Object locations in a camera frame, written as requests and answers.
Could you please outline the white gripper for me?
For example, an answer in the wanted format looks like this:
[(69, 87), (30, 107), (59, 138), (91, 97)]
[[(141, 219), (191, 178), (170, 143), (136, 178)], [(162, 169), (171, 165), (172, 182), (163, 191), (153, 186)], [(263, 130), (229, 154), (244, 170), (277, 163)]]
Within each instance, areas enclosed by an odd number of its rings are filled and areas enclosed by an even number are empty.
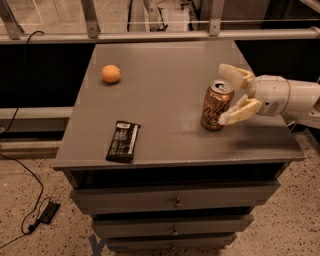
[(218, 123), (223, 126), (247, 120), (255, 115), (277, 116), (285, 109), (290, 86), (286, 79), (280, 76), (255, 75), (229, 64), (220, 64), (219, 74), (227, 80), (235, 90), (245, 89), (248, 84), (248, 95), (242, 96), (239, 101), (222, 113)]

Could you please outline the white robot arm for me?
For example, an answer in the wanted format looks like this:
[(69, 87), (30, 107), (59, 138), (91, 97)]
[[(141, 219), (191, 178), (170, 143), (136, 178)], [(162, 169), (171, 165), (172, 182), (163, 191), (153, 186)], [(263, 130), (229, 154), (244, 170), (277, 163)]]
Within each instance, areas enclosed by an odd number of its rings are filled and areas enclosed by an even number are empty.
[(281, 115), (290, 122), (320, 128), (318, 83), (274, 75), (255, 76), (250, 71), (229, 64), (220, 64), (218, 72), (235, 91), (246, 91), (235, 105), (220, 116), (221, 125), (231, 125), (258, 114)]

